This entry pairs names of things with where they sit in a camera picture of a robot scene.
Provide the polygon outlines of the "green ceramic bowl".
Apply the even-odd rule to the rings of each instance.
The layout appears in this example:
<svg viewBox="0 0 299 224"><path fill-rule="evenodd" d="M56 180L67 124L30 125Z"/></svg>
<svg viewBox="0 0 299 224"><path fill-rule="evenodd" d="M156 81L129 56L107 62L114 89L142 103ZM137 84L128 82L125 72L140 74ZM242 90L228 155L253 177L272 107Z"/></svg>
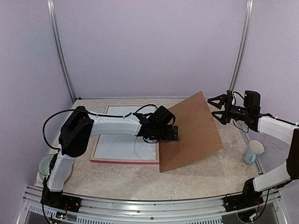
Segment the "green ceramic bowl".
<svg viewBox="0 0 299 224"><path fill-rule="evenodd" d="M48 154L39 161L38 171L42 176L47 176L49 174L49 165L53 156L54 154Z"/></svg>

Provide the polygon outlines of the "aluminium front rail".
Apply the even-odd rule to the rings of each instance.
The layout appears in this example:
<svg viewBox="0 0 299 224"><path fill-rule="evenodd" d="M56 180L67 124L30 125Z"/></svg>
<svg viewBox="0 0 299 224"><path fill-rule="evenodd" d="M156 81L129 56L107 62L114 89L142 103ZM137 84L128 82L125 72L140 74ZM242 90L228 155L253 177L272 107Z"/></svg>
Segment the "aluminium front rail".
<svg viewBox="0 0 299 224"><path fill-rule="evenodd" d="M42 188L27 186L16 224L43 224L43 214L60 224L240 224L246 209L227 212L224 195L162 201L137 201L80 196L78 212L57 220L58 209L42 206Z"/></svg>

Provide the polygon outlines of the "pink wooden picture frame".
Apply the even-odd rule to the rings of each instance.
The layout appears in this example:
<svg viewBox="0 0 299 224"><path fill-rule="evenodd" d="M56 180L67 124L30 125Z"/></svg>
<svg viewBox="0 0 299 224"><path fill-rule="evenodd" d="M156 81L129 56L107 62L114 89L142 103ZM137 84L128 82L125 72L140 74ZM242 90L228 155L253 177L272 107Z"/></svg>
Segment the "pink wooden picture frame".
<svg viewBox="0 0 299 224"><path fill-rule="evenodd" d="M109 105L104 114L91 115L94 120L91 137L96 140L90 156L91 162L112 164L159 164L159 144L153 140L148 143L137 137L141 128L139 119L133 115L138 112L154 112L153 105Z"/></svg>

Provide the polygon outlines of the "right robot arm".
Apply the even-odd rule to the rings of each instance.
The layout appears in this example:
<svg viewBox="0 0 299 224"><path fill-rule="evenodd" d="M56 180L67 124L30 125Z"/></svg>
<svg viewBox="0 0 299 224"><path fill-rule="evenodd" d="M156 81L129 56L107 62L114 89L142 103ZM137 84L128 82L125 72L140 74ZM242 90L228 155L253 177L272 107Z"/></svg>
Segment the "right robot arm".
<svg viewBox="0 0 299 224"><path fill-rule="evenodd" d="M246 90L242 95L243 105L236 104L236 91L209 98L207 102L218 108L212 116L221 124L242 121L248 129L263 135L262 143L267 153L282 156L280 164L257 177L248 179L242 193L224 198L226 211L234 211L263 203L262 194L266 190L279 189L299 178L299 125L291 123L270 113L261 113L261 96L256 91Z"/></svg>

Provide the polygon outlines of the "light blue ceramic mug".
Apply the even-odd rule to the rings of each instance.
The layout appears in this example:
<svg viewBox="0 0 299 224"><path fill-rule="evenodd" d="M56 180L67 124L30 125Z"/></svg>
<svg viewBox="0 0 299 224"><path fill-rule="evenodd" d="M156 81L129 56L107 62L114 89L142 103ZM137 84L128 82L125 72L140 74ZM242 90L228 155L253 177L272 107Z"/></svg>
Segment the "light blue ceramic mug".
<svg viewBox="0 0 299 224"><path fill-rule="evenodd" d="M245 150L242 160L245 164L253 164L258 155L262 154L263 152L264 147L262 143L257 140L251 140Z"/></svg>

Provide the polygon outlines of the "aluminium corner post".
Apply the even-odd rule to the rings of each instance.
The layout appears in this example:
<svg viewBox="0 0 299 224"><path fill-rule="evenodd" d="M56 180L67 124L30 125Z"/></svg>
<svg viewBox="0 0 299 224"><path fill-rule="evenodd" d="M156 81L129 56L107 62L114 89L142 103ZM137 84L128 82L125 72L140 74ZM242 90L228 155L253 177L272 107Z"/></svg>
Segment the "aluminium corner post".
<svg viewBox="0 0 299 224"><path fill-rule="evenodd" d="M253 12L253 6L254 6L254 1L253 0L247 0L246 1L246 10L245 10L245 16L244 16L244 22L242 26L242 32L241 32L241 40L237 52L237 58L235 62L235 66L233 69L233 74L232 78L229 84L229 90L234 92L235 87L238 81L245 49L246 49L246 44L248 40L248 35L249 35L249 29L250 29L250 23L251 23L251 18L252 18L252 12Z"/></svg>
<svg viewBox="0 0 299 224"><path fill-rule="evenodd" d="M49 17L50 17L50 24L51 24L51 29L53 33L53 38L54 38L54 43L56 46L56 51L57 51L57 57L59 60L59 64L62 70L62 75L63 79L66 84L66 88L68 91L68 94L70 96L70 99L72 103L76 101L76 94L73 88L73 85L71 83L71 78L67 69L67 64L63 52L63 46L61 43L60 35L59 35L59 28L58 28L58 22L57 22L57 16L56 16L56 9L55 9L55 1L54 0L47 0L47 7L48 7L48 12L49 12Z"/></svg>

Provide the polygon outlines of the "right aluminium corner post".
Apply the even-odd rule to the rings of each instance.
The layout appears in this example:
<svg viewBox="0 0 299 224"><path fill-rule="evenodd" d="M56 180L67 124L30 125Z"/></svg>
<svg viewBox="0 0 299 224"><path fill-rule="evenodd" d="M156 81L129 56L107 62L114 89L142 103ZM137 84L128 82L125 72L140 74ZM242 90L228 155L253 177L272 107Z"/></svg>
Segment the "right aluminium corner post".
<svg viewBox="0 0 299 224"><path fill-rule="evenodd" d="M248 40L248 35L249 35L249 29L250 29L250 23L251 23L251 18L252 18L252 12L253 12L253 6L254 6L254 1L253 0L247 0L246 1L246 10L245 10L245 16L244 16L244 22L242 26L242 32L241 32L241 40L237 52L237 58L235 62L235 66L233 69L233 74L232 78L229 84L229 90L234 92L235 87L238 81L245 49L246 49L246 44Z"/></svg>

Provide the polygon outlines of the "brown cardboard backing board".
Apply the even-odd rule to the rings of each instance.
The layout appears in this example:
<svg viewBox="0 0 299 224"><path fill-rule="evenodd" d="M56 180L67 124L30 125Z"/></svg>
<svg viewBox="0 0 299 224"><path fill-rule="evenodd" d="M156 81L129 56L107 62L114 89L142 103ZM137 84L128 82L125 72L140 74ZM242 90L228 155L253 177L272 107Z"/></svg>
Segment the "brown cardboard backing board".
<svg viewBox="0 0 299 224"><path fill-rule="evenodd" d="M176 116L177 141L159 143L159 172L199 161L224 148L202 91L169 108Z"/></svg>

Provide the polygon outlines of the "dark landscape photo print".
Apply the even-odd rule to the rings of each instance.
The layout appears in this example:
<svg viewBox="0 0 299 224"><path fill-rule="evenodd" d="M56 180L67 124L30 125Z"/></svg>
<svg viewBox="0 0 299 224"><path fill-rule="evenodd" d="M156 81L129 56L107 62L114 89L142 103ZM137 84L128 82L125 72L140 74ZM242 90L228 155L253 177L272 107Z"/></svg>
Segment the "dark landscape photo print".
<svg viewBox="0 0 299 224"><path fill-rule="evenodd" d="M158 144L146 143L142 137L129 135L98 136L93 146L91 161L111 163L158 164Z"/></svg>

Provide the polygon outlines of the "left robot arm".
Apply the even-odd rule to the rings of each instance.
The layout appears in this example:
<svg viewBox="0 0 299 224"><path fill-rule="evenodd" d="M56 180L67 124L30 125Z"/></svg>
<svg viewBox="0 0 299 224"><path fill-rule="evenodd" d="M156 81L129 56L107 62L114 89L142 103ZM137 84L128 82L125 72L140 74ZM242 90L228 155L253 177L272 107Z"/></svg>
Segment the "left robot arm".
<svg viewBox="0 0 299 224"><path fill-rule="evenodd" d="M146 143L177 141L176 117L164 106L154 112L139 110L125 115L97 114L84 106L69 109L70 116L60 129L57 151L43 180L41 204L66 211L78 211L81 198L63 193L64 182L75 160L82 156L92 136L128 135L141 137Z"/></svg>

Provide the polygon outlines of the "left aluminium corner post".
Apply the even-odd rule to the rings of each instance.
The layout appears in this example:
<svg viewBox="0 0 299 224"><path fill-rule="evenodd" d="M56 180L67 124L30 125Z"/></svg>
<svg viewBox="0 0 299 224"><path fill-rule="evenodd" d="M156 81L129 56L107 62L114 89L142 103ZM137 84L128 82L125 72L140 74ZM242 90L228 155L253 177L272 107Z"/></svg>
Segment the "left aluminium corner post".
<svg viewBox="0 0 299 224"><path fill-rule="evenodd" d="M58 28L58 22L57 22L57 16L56 16L56 9L55 9L55 1L54 0L47 0L47 7L48 7L48 12L49 12L49 17L50 17L50 24L51 24L51 29L53 33L53 38L54 38L54 43L56 46L56 51L57 51L57 57L59 60L59 64L62 70L62 75L63 79L66 84L66 88L68 91L68 94L70 96L70 99L72 103L76 101L76 94L73 88L73 85L71 83L71 78L67 69L67 64L63 52L63 46L61 43L60 35L59 35L59 28Z"/></svg>

